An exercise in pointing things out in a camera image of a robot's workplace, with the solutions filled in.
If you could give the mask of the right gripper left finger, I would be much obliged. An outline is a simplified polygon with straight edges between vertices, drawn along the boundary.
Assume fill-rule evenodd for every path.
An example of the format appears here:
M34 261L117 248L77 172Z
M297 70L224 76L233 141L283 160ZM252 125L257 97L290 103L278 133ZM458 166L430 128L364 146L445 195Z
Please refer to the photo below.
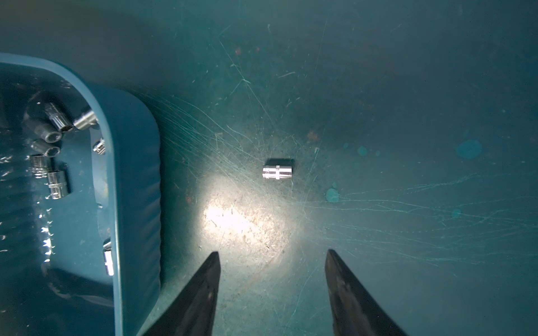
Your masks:
M146 335L211 335L217 309L221 263L214 251Z

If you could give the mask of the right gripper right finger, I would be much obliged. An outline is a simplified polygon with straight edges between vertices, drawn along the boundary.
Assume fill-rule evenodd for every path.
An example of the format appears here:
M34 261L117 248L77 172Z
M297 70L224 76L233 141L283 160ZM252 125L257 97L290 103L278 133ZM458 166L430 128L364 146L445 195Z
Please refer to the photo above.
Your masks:
M335 250L324 266L335 335L405 335Z

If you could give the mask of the short chrome socket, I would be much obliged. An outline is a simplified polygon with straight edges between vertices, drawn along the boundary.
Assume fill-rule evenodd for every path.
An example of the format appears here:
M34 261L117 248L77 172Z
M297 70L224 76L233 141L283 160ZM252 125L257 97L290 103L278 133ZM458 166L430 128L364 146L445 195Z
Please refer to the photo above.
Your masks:
M293 176L293 167L288 165L265 165L262 169L264 179L285 180Z

